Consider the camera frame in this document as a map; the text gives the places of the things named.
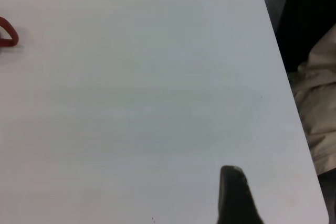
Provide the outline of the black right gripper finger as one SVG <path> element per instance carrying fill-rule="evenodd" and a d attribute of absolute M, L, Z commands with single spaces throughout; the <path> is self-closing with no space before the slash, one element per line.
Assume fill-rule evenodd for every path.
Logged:
<path fill-rule="evenodd" d="M 220 171 L 217 222 L 263 223 L 243 170 L 237 166 L 223 166 Z"/>

